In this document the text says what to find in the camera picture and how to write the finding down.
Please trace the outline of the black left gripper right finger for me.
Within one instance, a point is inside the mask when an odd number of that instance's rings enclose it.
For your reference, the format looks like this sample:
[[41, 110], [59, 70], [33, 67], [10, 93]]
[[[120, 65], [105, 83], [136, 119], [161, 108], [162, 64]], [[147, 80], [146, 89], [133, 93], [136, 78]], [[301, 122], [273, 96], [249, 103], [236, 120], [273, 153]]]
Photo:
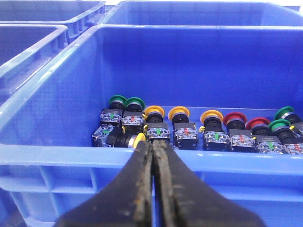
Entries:
[[199, 179], [171, 144], [152, 143], [161, 227], [264, 227], [254, 212], [223, 197]]

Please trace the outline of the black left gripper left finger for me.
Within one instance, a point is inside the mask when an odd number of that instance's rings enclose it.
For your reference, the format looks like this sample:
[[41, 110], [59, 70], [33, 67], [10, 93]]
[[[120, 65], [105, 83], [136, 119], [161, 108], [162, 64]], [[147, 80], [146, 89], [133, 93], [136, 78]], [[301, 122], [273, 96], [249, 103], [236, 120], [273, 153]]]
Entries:
[[95, 196], [61, 215], [57, 227], [152, 226], [152, 145], [141, 141], [119, 174]]

